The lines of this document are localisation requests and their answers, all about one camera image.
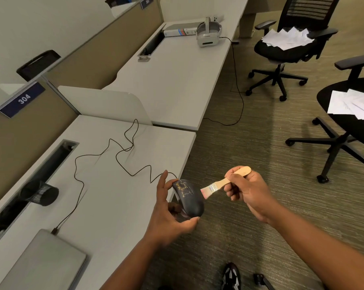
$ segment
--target hand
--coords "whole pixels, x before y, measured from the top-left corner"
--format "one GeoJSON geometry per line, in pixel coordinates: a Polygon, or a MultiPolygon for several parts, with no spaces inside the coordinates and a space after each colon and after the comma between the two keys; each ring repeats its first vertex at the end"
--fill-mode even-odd
{"type": "Polygon", "coordinates": [[[156,204],[151,215],[147,231],[143,239],[154,243],[157,247],[165,247],[172,243],[179,235],[190,233],[197,226],[199,217],[179,223],[175,215],[180,213],[182,207],[176,203],[167,202],[167,191],[178,179],[166,182],[168,172],[165,170],[160,176],[156,187],[156,204]]]}
{"type": "Polygon", "coordinates": [[[279,203],[259,173],[252,171],[246,178],[234,174],[242,167],[234,167],[225,174],[231,183],[225,185],[224,190],[231,200],[244,201],[258,220],[270,223],[269,216],[279,203]]]}

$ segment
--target computer mouse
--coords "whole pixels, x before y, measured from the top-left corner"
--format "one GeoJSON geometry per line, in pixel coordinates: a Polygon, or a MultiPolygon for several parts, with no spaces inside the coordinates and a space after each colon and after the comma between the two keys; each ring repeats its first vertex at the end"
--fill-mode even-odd
{"type": "Polygon", "coordinates": [[[180,179],[173,183],[173,188],[179,196],[179,203],[185,213],[193,218],[204,213],[204,197],[189,180],[180,179]]]}

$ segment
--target gray carpet floor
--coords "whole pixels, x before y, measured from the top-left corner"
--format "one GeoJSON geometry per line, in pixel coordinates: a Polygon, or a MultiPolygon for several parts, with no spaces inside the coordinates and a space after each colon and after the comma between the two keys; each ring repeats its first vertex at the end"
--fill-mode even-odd
{"type": "MultiPolygon", "coordinates": [[[[278,20],[280,14],[258,14],[256,23],[278,20]]],[[[348,71],[337,70],[334,62],[364,54],[364,0],[340,0],[330,26],[339,33],[327,42],[319,60],[286,65],[286,72],[309,77],[303,87],[298,81],[284,80],[286,102],[279,102],[277,85],[265,84],[250,97],[242,96],[245,108],[237,125],[203,120],[183,178],[205,187],[233,166],[249,165],[262,174],[284,205],[364,253],[364,165],[341,151],[328,174],[330,182],[319,184],[316,176],[327,160],[326,146],[284,143],[288,137],[326,137],[320,126],[311,124],[317,116],[342,133],[319,106],[316,94],[347,79],[348,71]]],[[[248,79],[252,68],[274,68],[253,50],[261,37],[262,32],[256,32],[234,46],[242,92],[264,77],[256,74],[248,79]]],[[[241,107],[230,50],[205,117],[232,123],[241,107]]],[[[354,146],[364,154],[363,144],[354,146]]],[[[206,201],[194,233],[157,254],[143,289],[160,285],[175,290],[220,289],[222,269],[229,261],[240,269],[242,289],[255,288],[254,272],[263,273],[277,290],[322,289],[319,279],[274,229],[259,223],[246,205],[231,202],[224,192],[206,201]]]]}

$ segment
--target sneaker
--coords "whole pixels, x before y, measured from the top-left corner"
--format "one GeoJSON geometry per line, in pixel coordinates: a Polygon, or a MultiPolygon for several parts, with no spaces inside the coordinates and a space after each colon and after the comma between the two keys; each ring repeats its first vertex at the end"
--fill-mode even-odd
{"type": "Polygon", "coordinates": [[[228,263],[224,268],[224,275],[222,277],[221,290],[240,290],[241,289],[241,275],[237,266],[234,263],[228,263]]]}

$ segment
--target power cord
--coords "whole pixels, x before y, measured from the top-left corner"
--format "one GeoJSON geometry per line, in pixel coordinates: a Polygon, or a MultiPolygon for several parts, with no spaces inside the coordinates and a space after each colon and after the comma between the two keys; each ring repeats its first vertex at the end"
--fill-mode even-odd
{"type": "Polygon", "coordinates": [[[238,94],[240,95],[240,98],[241,98],[241,101],[242,101],[242,110],[241,110],[241,114],[240,114],[239,119],[235,123],[232,123],[232,124],[224,124],[224,123],[221,123],[219,121],[214,121],[214,120],[212,120],[210,118],[204,118],[204,119],[210,120],[211,122],[220,123],[223,126],[232,126],[232,125],[236,125],[241,120],[242,114],[244,112],[244,100],[243,100],[241,92],[240,92],[240,90],[238,88],[237,71],[236,71],[236,59],[234,58],[234,47],[233,47],[233,44],[232,44],[232,40],[230,38],[228,38],[228,37],[220,37],[220,38],[227,38],[228,40],[230,40],[230,44],[232,45],[233,62],[234,62],[234,75],[236,76],[236,87],[237,87],[237,90],[238,90],[238,94]]]}
{"type": "MultiPolygon", "coordinates": [[[[118,151],[117,152],[117,154],[115,155],[115,160],[117,161],[117,163],[123,168],[123,170],[124,171],[126,171],[127,172],[127,174],[128,175],[130,175],[130,176],[135,176],[136,174],[138,174],[141,170],[143,170],[144,168],[146,168],[146,167],[150,167],[150,183],[153,183],[160,175],[162,175],[162,173],[161,174],[159,174],[158,176],[156,176],[153,180],[151,180],[151,175],[152,175],[152,166],[151,165],[146,165],[146,166],[144,166],[142,169],[140,169],[139,171],[137,171],[135,174],[131,174],[130,172],[128,172],[127,170],[126,170],[126,168],[124,168],[122,165],[121,165],[121,163],[119,162],[119,160],[117,159],[117,155],[118,154],[120,154],[122,151],[131,151],[131,149],[133,149],[133,147],[134,147],[134,137],[135,137],[135,135],[136,135],[136,132],[138,131],[138,129],[139,129],[139,122],[138,122],[138,120],[137,119],[135,119],[133,122],[132,122],[132,125],[131,125],[131,127],[130,128],[128,128],[125,132],[124,132],[124,137],[131,143],[131,146],[129,147],[129,148],[123,148],[122,146],[121,146],[121,144],[120,143],[118,143],[117,141],[115,141],[115,140],[113,140],[112,138],[110,138],[109,140],[108,140],[108,146],[107,146],[107,148],[102,152],[102,153],[100,153],[100,154],[97,154],[97,155],[91,155],[91,154],[86,154],[86,155],[81,155],[81,156],[78,156],[78,157],[76,157],[75,159],[74,159],[74,165],[75,165],[75,170],[74,170],[74,175],[73,175],[73,177],[75,178],[75,180],[77,180],[77,181],[79,181],[79,182],[81,182],[82,184],[83,184],[83,186],[81,187],[81,190],[80,190],[80,193],[79,193],[79,197],[77,198],[77,202],[76,202],[76,205],[74,206],[74,209],[61,221],[61,222],[59,222],[59,224],[52,230],[52,234],[53,235],[56,235],[57,233],[58,233],[58,231],[61,229],[61,227],[62,227],[62,225],[68,220],[68,218],[74,213],[74,211],[77,209],[77,207],[78,207],[78,205],[79,205],[79,203],[81,202],[81,200],[83,199],[83,198],[80,198],[81,197],[81,194],[82,194],[82,192],[83,192],[83,189],[84,189],[84,186],[85,186],[85,183],[82,181],[82,180],[80,180],[80,179],[77,179],[76,178],[76,172],[77,172],[77,159],[78,158],[81,158],[81,157],[83,157],[83,156],[99,156],[99,158],[101,157],[101,155],[103,154],[103,153],[105,153],[106,151],[107,151],[107,149],[109,148],[109,146],[110,146],[110,144],[111,144],[111,141],[113,141],[113,142],[115,142],[115,143],[117,143],[121,148],[122,148],[122,150],[121,151],[118,151]],[[136,126],[136,131],[135,131],[135,133],[134,133],[134,135],[132,136],[132,139],[130,140],[130,139],[128,139],[128,137],[126,136],[126,133],[134,126],[134,124],[135,124],[135,122],[136,122],[136,124],[137,124],[137,126],[136,126]]],[[[175,178],[177,178],[177,176],[174,174],[174,173],[172,173],[172,172],[169,172],[169,174],[172,174],[175,178]]]]}

